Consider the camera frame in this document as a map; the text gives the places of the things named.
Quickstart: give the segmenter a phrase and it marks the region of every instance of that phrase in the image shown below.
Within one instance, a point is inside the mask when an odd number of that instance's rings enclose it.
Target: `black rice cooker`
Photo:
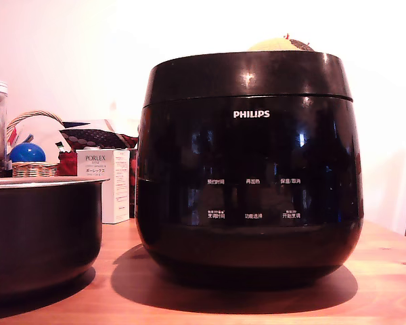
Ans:
[[[313,51],[216,53],[153,68],[137,226],[180,280],[299,284],[338,269],[363,224],[352,96]]]

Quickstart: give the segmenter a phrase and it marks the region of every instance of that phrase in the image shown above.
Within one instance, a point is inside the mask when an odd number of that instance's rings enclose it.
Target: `pot rim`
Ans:
[[[83,183],[99,183],[109,180],[110,178],[75,177],[75,176],[0,178],[0,189],[46,188],[51,186],[76,185]]]

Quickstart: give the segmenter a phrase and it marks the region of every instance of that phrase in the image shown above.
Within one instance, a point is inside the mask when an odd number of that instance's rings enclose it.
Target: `philips logo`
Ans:
[[[268,110],[234,110],[233,118],[269,117]]]

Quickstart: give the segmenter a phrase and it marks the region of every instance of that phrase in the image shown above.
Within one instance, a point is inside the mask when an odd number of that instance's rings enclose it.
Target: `inner cooking pot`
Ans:
[[[311,51],[167,61],[141,115],[136,219],[182,280],[310,282],[362,228],[361,167],[342,62]]]
[[[87,271],[101,247],[102,179],[0,179],[0,302]]]

